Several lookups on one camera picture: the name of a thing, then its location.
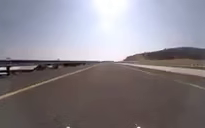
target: road barrier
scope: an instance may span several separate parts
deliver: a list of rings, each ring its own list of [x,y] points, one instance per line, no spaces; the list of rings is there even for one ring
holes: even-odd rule
[[[58,69],[59,66],[78,66],[99,63],[99,61],[63,61],[63,60],[0,60],[0,74],[10,75],[12,72]]]

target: road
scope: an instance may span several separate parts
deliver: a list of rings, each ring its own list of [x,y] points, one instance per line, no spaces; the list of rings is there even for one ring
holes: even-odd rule
[[[49,79],[62,73],[43,74]],[[42,77],[33,76],[34,80]],[[26,86],[28,79],[33,77],[25,76],[22,88],[31,87]],[[141,128],[205,128],[205,90],[104,63],[0,100],[0,128],[135,128],[135,124]]]

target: solid white line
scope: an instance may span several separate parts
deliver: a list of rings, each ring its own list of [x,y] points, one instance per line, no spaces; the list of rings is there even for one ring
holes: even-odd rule
[[[146,73],[146,74],[148,74],[148,75],[156,75],[156,74],[154,74],[154,73],[151,73],[151,72],[148,72],[148,71],[143,71],[143,70],[141,70],[141,69],[132,68],[132,67],[124,66],[124,65],[121,65],[121,66],[124,67],[124,68],[131,69],[131,70],[140,71],[140,72]]]
[[[196,84],[192,84],[192,83],[187,83],[187,82],[183,82],[183,81],[180,81],[180,80],[174,80],[174,81],[178,82],[178,83],[181,83],[181,84],[190,85],[192,87],[195,87],[195,88],[198,88],[198,89],[201,89],[201,90],[205,90],[205,87],[202,87],[200,85],[196,85]]]
[[[41,86],[41,85],[44,85],[44,84],[47,84],[47,83],[50,83],[50,82],[59,80],[59,79],[61,79],[61,78],[65,78],[65,77],[67,77],[67,76],[71,76],[71,75],[74,75],[74,74],[77,74],[77,73],[86,71],[86,70],[88,70],[88,69],[90,69],[90,68],[93,68],[93,67],[95,67],[95,66],[96,66],[96,65],[93,65],[93,66],[88,67],[88,68],[80,69],[80,70],[77,70],[77,71],[75,71],[75,72],[67,73],[67,74],[64,74],[64,75],[61,75],[61,76],[58,76],[58,77],[55,77],[55,78],[52,78],[52,79],[49,79],[49,80],[46,80],[46,81],[37,83],[37,84],[34,84],[34,85],[30,85],[30,86],[28,86],[28,87],[26,87],[26,88],[22,88],[22,89],[19,89],[19,90],[17,90],[17,91],[14,91],[14,92],[9,92],[9,93],[7,93],[7,94],[1,95],[1,96],[0,96],[0,100],[3,100],[3,99],[6,99],[6,98],[8,98],[8,97],[14,96],[14,95],[16,95],[16,94],[19,94],[19,93],[22,93],[22,92],[25,92],[25,91],[34,89],[34,88],[39,87],[39,86]]]
[[[156,75],[156,76],[159,76],[159,77],[162,77],[162,78],[167,78],[167,77],[164,77],[163,75],[154,74],[154,73],[151,73],[151,72],[148,72],[148,71],[143,71],[143,70],[140,70],[140,69],[135,69],[135,68],[127,67],[127,66],[123,66],[123,67],[131,69],[131,70],[134,70],[134,71],[143,72],[143,73],[146,73],[148,75]],[[180,81],[180,80],[173,80],[173,81],[175,81],[177,83],[180,83],[180,84],[188,85],[188,86],[191,86],[191,87],[194,87],[194,88],[198,88],[198,89],[201,89],[201,90],[205,91],[205,87],[202,87],[200,85],[196,85],[196,84],[192,84],[192,83],[187,83],[187,82],[183,82],[183,81]]]

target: vegetation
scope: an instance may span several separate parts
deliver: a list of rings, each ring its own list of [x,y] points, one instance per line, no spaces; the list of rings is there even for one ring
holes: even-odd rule
[[[193,47],[178,47],[164,49],[155,52],[148,52],[129,56],[125,61],[147,60],[172,60],[172,59],[194,59],[205,60],[205,49]]]

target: highway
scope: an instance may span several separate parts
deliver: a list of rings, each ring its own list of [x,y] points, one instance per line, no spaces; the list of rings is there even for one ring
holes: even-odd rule
[[[0,78],[0,128],[205,128],[205,79],[91,66]]]

